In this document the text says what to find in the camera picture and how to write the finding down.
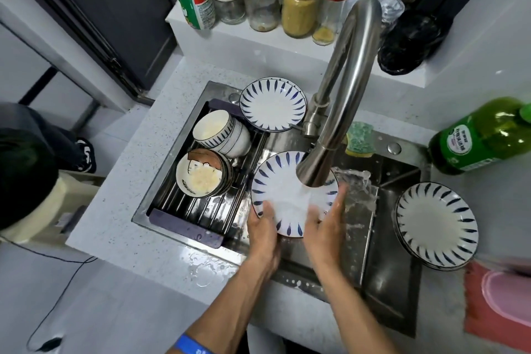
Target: blue wristband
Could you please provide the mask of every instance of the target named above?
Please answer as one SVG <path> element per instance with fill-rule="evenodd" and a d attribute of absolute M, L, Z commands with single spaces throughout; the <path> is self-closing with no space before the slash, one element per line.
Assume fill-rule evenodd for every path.
<path fill-rule="evenodd" d="M 197 343 L 191 337 L 188 337 L 186 334 L 183 334 L 181 337 L 179 337 L 173 347 L 181 350 L 183 354 L 212 354 L 212 352 L 207 350 L 201 344 Z"/>

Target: person's right hand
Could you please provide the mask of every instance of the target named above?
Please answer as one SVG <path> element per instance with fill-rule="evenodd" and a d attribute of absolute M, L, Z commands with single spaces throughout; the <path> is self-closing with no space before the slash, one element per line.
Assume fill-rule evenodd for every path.
<path fill-rule="evenodd" d="M 348 185 L 340 183 L 334 204 L 322 222 L 319 222 L 319 208 L 314 205 L 308 208 L 303 242 L 316 273 L 326 268 L 340 270 L 341 246 L 345 239 L 343 210 L 347 192 Z"/>

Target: power cord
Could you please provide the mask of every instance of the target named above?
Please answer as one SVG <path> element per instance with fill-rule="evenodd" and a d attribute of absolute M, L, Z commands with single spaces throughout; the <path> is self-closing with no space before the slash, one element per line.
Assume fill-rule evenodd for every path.
<path fill-rule="evenodd" d="M 22 246 L 18 243 L 15 243 L 13 241 L 10 241 L 9 239 L 5 238 L 4 236 L 0 236 L 3 240 L 5 240 L 6 242 L 8 243 L 11 243 L 15 246 L 18 246 L 18 248 L 21 248 L 23 250 L 27 250 L 27 251 L 30 251 L 36 255 L 39 255 L 39 256 L 44 256 L 44 257 L 49 257 L 51 259 L 56 259 L 58 261 L 61 261 L 61 262 L 66 262 L 66 263 L 79 263 L 79 267 L 76 269 L 76 271 L 74 272 L 74 274 L 72 274 L 72 277 L 70 277 L 70 280 L 68 281 L 66 287 L 63 289 L 63 292 L 61 292 L 61 295 L 59 296 L 59 298 L 57 298 L 57 301 L 55 302 L 55 304 L 52 306 L 52 308 L 50 309 L 50 311 L 48 311 L 48 313 L 46 314 L 45 317 L 43 317 L 43 320 L 40 321 L 39 325 L 35 328 L 35 330 L 33 331 L 33 333 L 31 333 L 30 337 L 28 338 L 28 341 L 26 342 L 26 350 L 28 351 L 31 351 L 31 352 L 50 352 L 52 350 L 55 350 L 57 347 L 59 347 L 61 345 L 61 343 L 63 342 L 63 338 L 62 337 L 54 337 L 53 339 L 49 339 L 48 341 L 46 341 L 40 348 L 38 348 L 37 350 L 35 349 L 32 349 L 30 347 L 30 342 L 31 342 L 31 339 L 33 338 L 33 336 L 35 336 L 35 333 L 37 332 L 37 330 L 39 330 L 39 328 L 43 325 L 43 323 L 45 322 L 46 319 L 48 319 L 48 317 L 50 316 L 50 314 L 54 311 L 55 308 L 57 308 L 57 305 L 59 305 L 59 303 L 61 302 L 61 300 L 63 299 L 64 297 L 64 294 L 66 293 L 66 291 L 68 290 L 68 287 L 70 286 L 70 284 L 72 283 L 72 280 L 74 280 L 74 277 L 76 276 L 76 274 L 78 273 L 79 270 L 81 270 L 81 268 L 87 264 L 87 263 L 92 263 L 94 261 L 96 261 L 98 258 L 95 257 L 95 256 L 91 256 L 89 257 L 88 259 L 86 259 L 85 261 L 83 262 L 79 262 L 79 261 L 69 261 L 67 259 L 63 259 L 61 257 L 57 257 L 57 256 L 51 256 L 51 255 L 46 255 L 46 254 L 43 254 L 41 252 L 36 252 L 34 250 L 31 250 L 25 246 Z"/>

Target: green bottle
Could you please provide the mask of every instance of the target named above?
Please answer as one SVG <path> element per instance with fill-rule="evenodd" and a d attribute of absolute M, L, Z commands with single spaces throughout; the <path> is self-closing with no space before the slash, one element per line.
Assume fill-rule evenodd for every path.
<path fill-rule="evenodd" d="M 458 175 L 531 150 L 531 104 L 496 98 L 437 133 L 428 154 L 439 171 Z"/>

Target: metal button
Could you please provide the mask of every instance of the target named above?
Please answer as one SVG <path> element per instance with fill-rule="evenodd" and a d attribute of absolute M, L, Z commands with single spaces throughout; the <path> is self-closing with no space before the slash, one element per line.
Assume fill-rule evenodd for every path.
<path fill-rule="evenodd" d="M 398 155 L 402 152 L 402 147 L 399 143 L 389 143 L 387 145 L 387 151 L 389 151 L 389 153 L 392 155 Z"/>
<path fill-rule="evenodd" d="M 232 104 L 240 103 L 240 95 L 238 93 L 232 93 L 229 95 L 229 102 Z"/>

